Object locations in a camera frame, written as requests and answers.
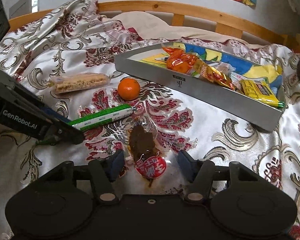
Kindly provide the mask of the brown jerky pack red label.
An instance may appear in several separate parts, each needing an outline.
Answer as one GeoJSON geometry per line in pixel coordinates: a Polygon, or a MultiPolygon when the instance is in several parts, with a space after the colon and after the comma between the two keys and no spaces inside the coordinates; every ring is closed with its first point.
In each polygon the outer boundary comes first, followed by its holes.
{"type": "Polygon", "coordinates": [[[129,130],[127,148],[135,170],[148,181],[148,187],[151,187],[153,181],[161,177],[167,169],[166,160],[156,145],[155,137],[156,133],[140,121],[129,130]]]}

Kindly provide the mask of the green white sausage stick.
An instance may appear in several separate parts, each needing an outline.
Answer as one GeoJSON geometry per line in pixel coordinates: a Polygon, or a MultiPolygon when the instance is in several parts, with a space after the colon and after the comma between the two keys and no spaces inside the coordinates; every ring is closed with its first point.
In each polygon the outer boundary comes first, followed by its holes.
{"type": "Polygon", "coordinates": [[[128,104],[102,110],[98,113],[89,114],[68,124],[82,132],[94,129],[132,115],[134,108],[128,104]]]}

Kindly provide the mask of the cracker sandwich pack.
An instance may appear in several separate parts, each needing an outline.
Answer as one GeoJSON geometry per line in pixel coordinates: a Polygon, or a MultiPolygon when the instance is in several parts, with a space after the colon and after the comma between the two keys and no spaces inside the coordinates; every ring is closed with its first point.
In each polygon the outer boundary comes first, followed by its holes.
{"type": "Polygon", "coordinates": [[[49,87],[55,94],[65,94],[81,90],[104,87],[110,84],[111,78],[101,73],[82,73],[72,76],[52,77],[49,87]]]}

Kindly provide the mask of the orange tangerine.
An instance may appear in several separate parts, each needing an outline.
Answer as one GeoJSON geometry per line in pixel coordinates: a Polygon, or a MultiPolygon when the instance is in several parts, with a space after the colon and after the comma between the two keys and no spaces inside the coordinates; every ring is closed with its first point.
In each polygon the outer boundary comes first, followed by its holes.
{"type": "Polygon", "coordinates": [[[126,101],[135,100],[140,94],[140,89],[138,81],[129,77],[122,79],[117,87],[119,96],[126,101]]]}

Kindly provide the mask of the gold red snack packet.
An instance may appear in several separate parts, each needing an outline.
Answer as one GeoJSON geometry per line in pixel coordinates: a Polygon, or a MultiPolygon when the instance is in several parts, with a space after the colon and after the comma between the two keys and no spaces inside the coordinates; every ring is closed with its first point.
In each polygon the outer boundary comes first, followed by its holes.
{"type": "Polygon", "coordinates": [[[230,77],[200,59],[196,61],[192,70],[199,75],[198,78],[201,80],[210,81],[231,90],[236,89],[230,77]]]}

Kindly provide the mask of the yellow snack packet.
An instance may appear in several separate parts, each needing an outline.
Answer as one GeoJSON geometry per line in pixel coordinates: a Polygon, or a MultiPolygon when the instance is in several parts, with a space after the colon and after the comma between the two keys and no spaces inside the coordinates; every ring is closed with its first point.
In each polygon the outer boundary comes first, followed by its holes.
{"type": "Polygon", "coordinates": [[[283,101],[279,101],[265,81],[241,80],[245,96],[275,108],[285,107],[283,101]]]}

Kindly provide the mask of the pink clear snack packet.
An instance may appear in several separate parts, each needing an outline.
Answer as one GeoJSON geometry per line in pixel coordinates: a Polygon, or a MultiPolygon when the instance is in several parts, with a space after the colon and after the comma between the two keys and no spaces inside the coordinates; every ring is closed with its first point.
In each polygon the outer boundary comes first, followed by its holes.
{"type": "Polygon", "coordinates": [[[210,64],[210,66],[227,76],[230,76],[231,73],[236,70],[236,68],[233,67],[231,64],[225,62],[215,62],[210,64]]]}

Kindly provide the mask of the orange red snack bag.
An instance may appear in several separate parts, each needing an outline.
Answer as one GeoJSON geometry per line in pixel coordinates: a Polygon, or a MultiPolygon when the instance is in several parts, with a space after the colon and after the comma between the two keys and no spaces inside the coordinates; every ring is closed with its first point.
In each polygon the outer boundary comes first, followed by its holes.
{"type": "Polygon", "coordinates": [[[188,54],[181,48],[163,47],[169,57],[166,60],[167,69],[186,74],[199,60],[194,54],[188,54]]]}

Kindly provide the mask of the floral satin bed cover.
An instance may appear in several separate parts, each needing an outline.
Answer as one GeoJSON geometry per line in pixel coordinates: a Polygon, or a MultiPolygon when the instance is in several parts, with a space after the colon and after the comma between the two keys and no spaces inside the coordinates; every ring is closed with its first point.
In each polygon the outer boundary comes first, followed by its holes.
{"type": "Polygon", "coordinates": [[[298,216],[290,235],[300,239],[300,81],[296,73],[300,56],[276,44],[259,47],[237,40],[145,39],[121,21],[102,22],[102,16],[98,0],[73,0],[8,33],[0,42],[0,70],[62,116],[75,120],[123,104],[117,85],[125,75],[115,70],[116,54],[177,40],[193,48],[204,47],[202,55],[208,59],[229,53],[262,66],[271,64],[282,76],[287,108],[274,131],[266,133],[207,103],[140,80],[141,93],[130,102],[133,115],[88,131],[79,145],[43,146],[0,125],[0,239],[13,235],[5,205],[15,193],[63,161],[85,165],[118,149],[126,150],[128,131],[137,121],[156,133],[167,169],[148,187],[128,154],[119,189],[134,194],[181,193],[186,182],[175,163],[180,150],[217,165],[236,160],[295,200],[298,216]],[[111,81],[104,87],[65,94],[55,94],[49,87],[52,77],[82,73],[106,74],[111,81]]]}

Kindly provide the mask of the grey box with painted lining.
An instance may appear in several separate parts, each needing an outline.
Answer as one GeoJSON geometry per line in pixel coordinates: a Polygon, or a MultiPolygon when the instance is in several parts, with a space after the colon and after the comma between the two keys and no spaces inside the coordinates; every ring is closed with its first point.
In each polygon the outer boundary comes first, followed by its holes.
{"type": "Polygon", "coordinates": [[[210,81],[140,61],[144,57],[158,53],[160,49],[161,45],[156,44],[115,55],[115,69],[182,92],[266,131],[274,130],[285,111],[284,108],[277,109],[210,81]]]}

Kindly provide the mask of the grey window frame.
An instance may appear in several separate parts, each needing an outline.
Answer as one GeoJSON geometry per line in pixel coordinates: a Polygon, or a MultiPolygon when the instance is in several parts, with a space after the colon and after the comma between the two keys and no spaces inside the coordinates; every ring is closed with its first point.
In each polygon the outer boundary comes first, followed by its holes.
{"type": "Polygon", "coordinates": [[[9,9],[9,18],[13,19],[39,11],[39,0],[19,0],[9,9]]]}

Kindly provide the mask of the wooden bed frame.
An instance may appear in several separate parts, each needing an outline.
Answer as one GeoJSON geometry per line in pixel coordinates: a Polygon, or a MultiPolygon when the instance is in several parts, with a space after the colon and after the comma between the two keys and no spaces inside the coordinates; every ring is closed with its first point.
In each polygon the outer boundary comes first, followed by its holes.
{"type": "Polygon", "coordinates": [[[240,39],[254,44],[281,44],[295,53],[300,53],[300,34],[277,34],[261,25],[234,15],[196,5],[168,1],[114,1],[98,4],[101,14],[119,14],[121,12],[144,11],[157,16],[170,16],[169,25],[174,27],[190,26],[190,20],[198,21],[198,27],[204,29],[204,23],[212,23],[215,33],[240,39]]]}

